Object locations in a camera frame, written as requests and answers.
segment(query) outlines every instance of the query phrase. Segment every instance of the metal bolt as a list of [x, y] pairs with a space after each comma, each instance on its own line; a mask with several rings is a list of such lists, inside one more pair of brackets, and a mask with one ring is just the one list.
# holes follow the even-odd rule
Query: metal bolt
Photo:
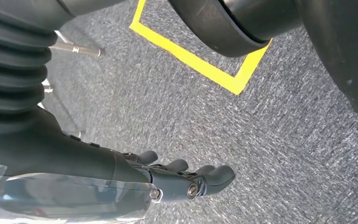
[[198, 186], [195, 183], [190, 184], [187, 190], [187, 196], [190, 199], [193, 199], [197, 196], [197, 193], [198, 193]]
[[157, 199], [160, 196], [160, 192], [157, 189], [152, 189], [149, 196], [153, 199]]

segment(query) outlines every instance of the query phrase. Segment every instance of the gray carpet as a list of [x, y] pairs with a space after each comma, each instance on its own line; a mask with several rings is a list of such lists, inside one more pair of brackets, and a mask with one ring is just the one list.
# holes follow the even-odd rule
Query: gray carpet
[[[84, 141], [156, 150], [159, 162], [182, 158], [191, 170], [229, 164], [236, 171], [224, 192], [156, 205], [144, 223], [358, 223], [358, 115], [303, 28], [275, 38], [235, 96], [130, 30], [137, 3], [62, 29], [106, 55], [54, 51], [54, 95], [44, 104]], [[148, 0], [141, 21], [231, 74], [241, 64], [205, 47], [165, 0]]]

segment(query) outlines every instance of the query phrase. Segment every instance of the screw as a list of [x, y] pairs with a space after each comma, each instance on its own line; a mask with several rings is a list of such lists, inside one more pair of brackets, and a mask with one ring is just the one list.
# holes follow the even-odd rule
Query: screw
[[157, 199], [160, 196], [160, 192], [157, 189], [152, 189], [149, 196], [153, 199]]
[[190, 184], [187, 190], [187, 196], [190, 199], [193, 199], [197, 196], [197, 193], [198, 193], [198, 186], [195, 183]]

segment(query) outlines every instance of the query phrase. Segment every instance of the yellow tape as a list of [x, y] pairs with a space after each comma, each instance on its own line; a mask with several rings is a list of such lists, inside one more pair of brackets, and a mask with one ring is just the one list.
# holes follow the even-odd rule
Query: yellow tape
[[207, 78], [211, 79], [212, 81], [216, 82], [217, 84], [221, 85], [232, 93], [238, 95], [245, 89], [246, 84], [248, 83], [250, 77], [252, 76], [257, 65], [259, 64], [264, 53], [266, 52], [268, 46], [251, 54], [248, 54], [238, 73], [235, 77], [233, 77], [211, 65], [210, 63], [202, 60], [190, 51], [163, 37], [162, 35], [154, 32], [145, 25], [141, 24], [140, 18], [145, 3], [146, 0], [139, 0], [134, 19], [132, 20], [132, 24], [130, 25], [130, 28], [132, 30], [134, 30], [150, 42], [154, 43], [155, 45], [170, 52], [183, 63], [187, 64], [197, 72], [201, 73], [202, 75], [206, 76]]

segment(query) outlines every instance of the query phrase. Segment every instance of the clear plastic cover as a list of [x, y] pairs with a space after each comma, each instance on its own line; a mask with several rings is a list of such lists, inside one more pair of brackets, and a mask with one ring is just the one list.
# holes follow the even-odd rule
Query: clear plastic cover
[[134, 223], [145, 218], [153, 204], [150, 191], [156, 189], [147, 183], [68, 175], [2, 174], [0, 224]]

